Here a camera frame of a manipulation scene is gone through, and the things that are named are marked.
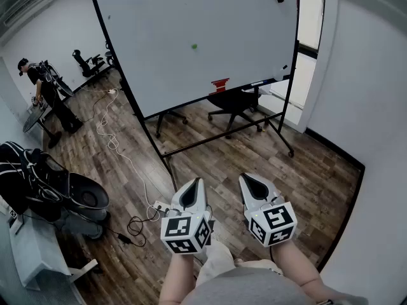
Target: black pants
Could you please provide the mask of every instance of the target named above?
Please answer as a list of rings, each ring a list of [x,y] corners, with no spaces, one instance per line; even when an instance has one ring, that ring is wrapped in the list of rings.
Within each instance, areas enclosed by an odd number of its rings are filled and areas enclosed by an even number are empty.
[[[41,87],[41,95],[45,98],[48,105],[52,107],[65,131],[71,131],[72,128],[78,124],[79,120],[61,101],[56,88],[43,84]]]

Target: white extension cord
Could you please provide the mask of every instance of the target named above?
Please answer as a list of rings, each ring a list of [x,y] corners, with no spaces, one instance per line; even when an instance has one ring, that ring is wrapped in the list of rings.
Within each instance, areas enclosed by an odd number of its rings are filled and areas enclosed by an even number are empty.
[[[118,142],[118,140],[117,140],[117,138],[116,138],[116,134],[115,134],[115,133],[101,133],[101,132],[99,132],[99,128],[100,128],[100,127],[107,125],[107,120],[105,120],[104,118],[107,116],[107,114],[108,114],[108,112],[109,112],[109,106],[116,100],[117,96],[119,95],[119,90],[118,90],[117,88],[114,88],[114,89],[110,89],[110,90],[86,90],[86,91],[87,91],[87,92],[90,92],[90,93],[92,93],[92,92],[106,92],[106,93],[108,93],[108,94],[116,94],[116,96],[114,96],[114,99],[113,99],[110,103],[108,103],[108,105],[106,106],[106,113],[103,115],[103,118],[101,119],[100,123],[99,123],[98,126],[96,127],[96,132],[97,132],[98,135],[107,135],[107,136],[109,137],[109,142],[107,143],[107,147],[108,147],[110,150],[115,150],[117,155],[120,155],[121,157],[123,157],[123,158],[129,160],[130,164],[132,165],[133,170],[136,172],[136,174],[137,174],[137,175],[139,176],[139,178],[141,179],[142,183],[144,184],[144,195],[145,195],[145,197],[146,197],[146,203],[148,204],[148,207],[147,207],[147,209],[146,209],[146,216],[147,216],[147,219],[149,219],[150,217],[149,217],[149,215],[148,215],[148,210],[149,210],[150,208],[153,208],[153,209],[154,209],[154,206],[153,206],[152,204],[150,204],[150,202],[148,201],[146,182],[145,182],[144,179],[141,177],[141,175],[139,174],[139,172],[135,169],[135,167],[134,167],[134,165],[133,165],[133,161],[132,161],[129,157],[127,157],[127,156],[125,156],[125,155],[123,155],[123,154],[121,154],[121,153],[119,152],[119,150],[118,150],[118,148],[119,148],[119,142]],[[158,221],[158,220],[160,220],[160,212],[158,212],[158,218],[157,218],[157,219],[155,219],[155,220],[150,220],[150,221],[151,221],[151,222],[156,222],[156,221]]]

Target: gray t-shirt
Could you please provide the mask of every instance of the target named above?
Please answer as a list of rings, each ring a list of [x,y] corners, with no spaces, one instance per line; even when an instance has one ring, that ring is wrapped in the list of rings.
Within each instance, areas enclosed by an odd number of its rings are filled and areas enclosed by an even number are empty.
[[[348,303],[365,305],[355,297]],[[269,269],[236,268],[194,289],[182,305],[315,305],[300,286]]]

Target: round table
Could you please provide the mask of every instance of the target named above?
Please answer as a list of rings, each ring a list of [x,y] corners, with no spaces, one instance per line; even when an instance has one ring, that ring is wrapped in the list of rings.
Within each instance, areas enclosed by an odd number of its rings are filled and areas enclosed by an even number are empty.
[[[38,123],[41,128],[48,134],[50,137],[50,141],[48,143],[48,148],[54,148],[55,145],[58,143],[59,139],[62,136],[62,133],[58,131],[56,134],[52,134],[43,124],[41,121],[41,116],[44,114],[48,107],[48,104],[44,104],[43,107],[36,106],[32,107],[32,113],[28,117],[27,121],[25,122],[23,126],[23,132],[26,133],[28,132],[36,123]]]

